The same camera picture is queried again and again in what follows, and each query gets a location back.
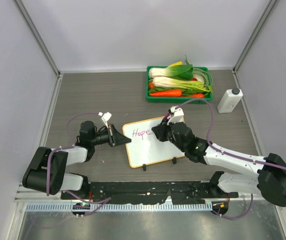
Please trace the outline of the small orange carrot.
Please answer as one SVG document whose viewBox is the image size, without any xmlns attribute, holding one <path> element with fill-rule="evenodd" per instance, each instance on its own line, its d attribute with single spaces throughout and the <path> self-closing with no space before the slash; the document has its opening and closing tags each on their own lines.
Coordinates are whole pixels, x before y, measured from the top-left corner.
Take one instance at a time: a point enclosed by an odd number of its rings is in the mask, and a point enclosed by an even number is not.
<svg viewBox="0 0 286 240">
<path fill-rule="evenodd" d="M 204 98 L 205 96 L 202 93 L 196 93 L 196 94 L 190 95 L 189 97 L 190 98 Z"/>
</svg>

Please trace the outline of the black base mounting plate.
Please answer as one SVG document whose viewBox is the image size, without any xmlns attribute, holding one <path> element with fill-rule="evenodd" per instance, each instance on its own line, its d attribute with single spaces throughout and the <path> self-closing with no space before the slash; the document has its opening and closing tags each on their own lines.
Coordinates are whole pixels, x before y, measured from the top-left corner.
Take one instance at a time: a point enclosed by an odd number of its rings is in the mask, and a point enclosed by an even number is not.
<svg viewBox="0 0 286 240">
<path fill-rule="evenodd" d="M 85 182 L 79 190 L 61 189 L 61 199 L 75 199 L 69 193 L 99 202 L 110 198 L 115 205 L 163 204 L 168 197 L 176 205 L 201 204 L 205 199 L 237 198 L 237 192 L 225 193 L 209 182 L 203 181 L 118 181 Z"/>
</svg>

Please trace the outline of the small orange-framed whiteboard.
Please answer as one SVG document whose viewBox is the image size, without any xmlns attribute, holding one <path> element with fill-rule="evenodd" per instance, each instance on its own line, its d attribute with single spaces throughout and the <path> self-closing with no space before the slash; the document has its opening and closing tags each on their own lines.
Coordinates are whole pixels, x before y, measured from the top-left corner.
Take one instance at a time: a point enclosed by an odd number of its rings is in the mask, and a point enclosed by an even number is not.
<svg viewBox="0 0 286 240">
<path fill-rule="evenodd" d="M 152 127 L 159 124 L 161 120 L 162 117 L 160 116 L 127 123 L 122 127 L 123 135 L 131 139 L 131 142 L 126 144 L 131 168 L 139 168 L 185 156 L 170 142 L 157 140 L 152 132 Z"/>
</svg>

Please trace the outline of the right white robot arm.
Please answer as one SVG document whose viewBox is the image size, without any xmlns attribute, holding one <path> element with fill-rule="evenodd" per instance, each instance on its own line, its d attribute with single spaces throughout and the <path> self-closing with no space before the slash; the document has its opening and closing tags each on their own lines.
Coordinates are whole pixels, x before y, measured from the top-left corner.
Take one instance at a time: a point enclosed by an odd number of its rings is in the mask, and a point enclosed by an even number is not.
<svg viewBox="0 0 286 240">
<path fill-rule="evenodd" d="M 286 207 L 286 163 L 277 154 L 267 157 L 246 155 L 196 137 L 183 122 L 160 123 L 152 127 L 157 140 L 170 142 L 194 163 L 219 166 L 234 174 L 212 176 L 208 190 L 213 197 L 242 192 L 261 195 L 268 202 Z"/>
</svg>

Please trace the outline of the lower bok choy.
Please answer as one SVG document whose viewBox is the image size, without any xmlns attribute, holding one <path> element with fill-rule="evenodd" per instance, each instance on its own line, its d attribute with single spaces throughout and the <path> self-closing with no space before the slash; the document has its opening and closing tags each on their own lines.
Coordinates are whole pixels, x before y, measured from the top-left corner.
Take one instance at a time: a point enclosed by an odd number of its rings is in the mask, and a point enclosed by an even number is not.
<svg viewBox="0 0 286 240">
<path fill-rule="evenodd" d="M 150 80 L 155 87 L 177 88 L 191 91 L 210 92 L 211 87 L 200 81 L 180 80 L 166 76 L 157 76 Z"/>
</svg>

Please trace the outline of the yellow pepper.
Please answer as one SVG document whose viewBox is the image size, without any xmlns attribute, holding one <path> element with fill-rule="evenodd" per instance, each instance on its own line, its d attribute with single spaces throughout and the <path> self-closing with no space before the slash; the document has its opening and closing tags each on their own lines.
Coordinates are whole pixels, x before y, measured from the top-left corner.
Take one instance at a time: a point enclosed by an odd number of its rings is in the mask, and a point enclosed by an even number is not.
<svg viewBox="0 0 286 240">
<path fill-rule="evenodd" d="M 178 61 L 176 63 L 172 63 L 171 65 L 169 65 L 168 67 L 174 67 L 174 66 L 180 66 L 182 65 L 182 62 L 181 61 Z"/>
</svg>

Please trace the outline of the green long beans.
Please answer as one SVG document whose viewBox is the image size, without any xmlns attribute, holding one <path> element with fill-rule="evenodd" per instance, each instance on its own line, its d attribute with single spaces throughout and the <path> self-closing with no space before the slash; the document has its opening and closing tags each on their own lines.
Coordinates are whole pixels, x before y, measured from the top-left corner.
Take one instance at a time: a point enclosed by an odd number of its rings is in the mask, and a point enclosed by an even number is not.
<svg viewBox="0 0 286 240">
<path fill-rule="evenodd" d="M 197 82 L 193 84 L 193 93 L 213 93 L 212 76 L 207 70 L 194 67 L 192 75 L 192 81 Z"/>
</svg>

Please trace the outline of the large orange carrot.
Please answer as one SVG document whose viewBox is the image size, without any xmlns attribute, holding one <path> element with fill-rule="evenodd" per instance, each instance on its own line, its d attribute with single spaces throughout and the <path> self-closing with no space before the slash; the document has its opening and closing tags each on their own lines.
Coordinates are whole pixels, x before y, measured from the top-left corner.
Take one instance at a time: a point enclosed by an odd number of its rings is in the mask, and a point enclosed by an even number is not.
<svg viewBox="0 0 286 240">
<path fill-rule="evenodd" d="M 180 89 L 156 91 L 156 92 L 150 93 L 151 97 L 166 97 L 166 98 L 170 98 L 170 97 L 177 98 L 177 97 L 180 97 L 181 95 L 182 95 L 182 91 Z"/>
</svg>

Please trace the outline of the bok choy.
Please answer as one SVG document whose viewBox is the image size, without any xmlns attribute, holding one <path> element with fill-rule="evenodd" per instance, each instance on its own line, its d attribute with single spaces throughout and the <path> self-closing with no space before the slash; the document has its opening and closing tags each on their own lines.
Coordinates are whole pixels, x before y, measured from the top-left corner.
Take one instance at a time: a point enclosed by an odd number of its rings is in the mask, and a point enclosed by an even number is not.
<svg viewBox="0 0 286 240">
<path fill-rule="evenodd" d="M 210 92 L 211 87 L 200 81 L 180 80 L 166 76 L 157 76 L 150 80 L 155 87 L 177 88 L 191 91 Z"/>
<path fill-rule="evenodd" d="M 170 77 L 183 80 L 191 80 L 193 78 L 193 66 L 191 64 L 176 65 L 168 67 L 152 67 L 149 69 L 149 78 L 154 77 Z"/>
</svg>

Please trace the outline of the white bottle grey cap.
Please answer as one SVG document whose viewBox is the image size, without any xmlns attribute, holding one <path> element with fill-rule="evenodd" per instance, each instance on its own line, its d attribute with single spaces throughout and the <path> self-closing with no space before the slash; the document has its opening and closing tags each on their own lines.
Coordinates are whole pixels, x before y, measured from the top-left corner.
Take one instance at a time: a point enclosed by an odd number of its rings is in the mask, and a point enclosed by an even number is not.
<svg viewBox="0 0 286 240">
<path fill-rule="evenodd" d="M 228 89 L 224 93 L 221 101 L 217 106 L 220 114 L 231 113 L 239 101 L 242 99 L 243 93 L 239 88 Z"/>
</svg>

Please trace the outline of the green plastic crate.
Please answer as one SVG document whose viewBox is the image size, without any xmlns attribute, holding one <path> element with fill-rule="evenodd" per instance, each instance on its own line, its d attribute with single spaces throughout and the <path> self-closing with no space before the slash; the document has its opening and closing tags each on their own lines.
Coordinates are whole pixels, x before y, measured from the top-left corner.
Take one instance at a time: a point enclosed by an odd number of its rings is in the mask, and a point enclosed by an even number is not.
<svg viewBox="0 0 286 240">
<path fill-rule="evenodd" d="M 194 97 L 189 97 L 193 94 L 203 94 L 203 93 L 193 93 L 192 90 L 185 90 L 180 88 L 166 88 L 166 87 L 155 87 L 153 83 L 150 81 L 152 78 L 149 78 L 148 72 L 150 68 L 166 68 L 167 66 L 148 66 L 147 67 L 147 86 L 146 86 L 146 99 L 152 103 L 183 103 L 190 99 L 194 99 Z M 193 68 L 201 68 L 203 70 L 208 71 L 206 67 L 194 67 Z M 152 97 L 150 93 L 159 92 L 159 91 L 167 91 L 167 90 L 181 90 L 182 95 L 180 97 Z M 213 98 L 213 93 L 208 92 L 204 94 L 204 98 L 207 101 L 211 101 Z"/>
</svg>

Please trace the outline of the upper bok choy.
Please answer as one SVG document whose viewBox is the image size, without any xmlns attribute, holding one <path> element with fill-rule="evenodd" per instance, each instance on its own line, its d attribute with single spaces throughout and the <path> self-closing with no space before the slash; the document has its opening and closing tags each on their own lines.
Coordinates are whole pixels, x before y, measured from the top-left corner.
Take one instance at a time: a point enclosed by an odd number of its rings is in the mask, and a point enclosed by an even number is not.
<svg viewBox="0 0 286 240">
<path fill-rule="evenodd" d="M 149 78 L 154 77 L 170 77 L 183 80 L 191 80 L 193 78 L 193 66 L 191 64 L 176 65 L 168 67 L 152 67 L 149 69 Z"/>
</svg>

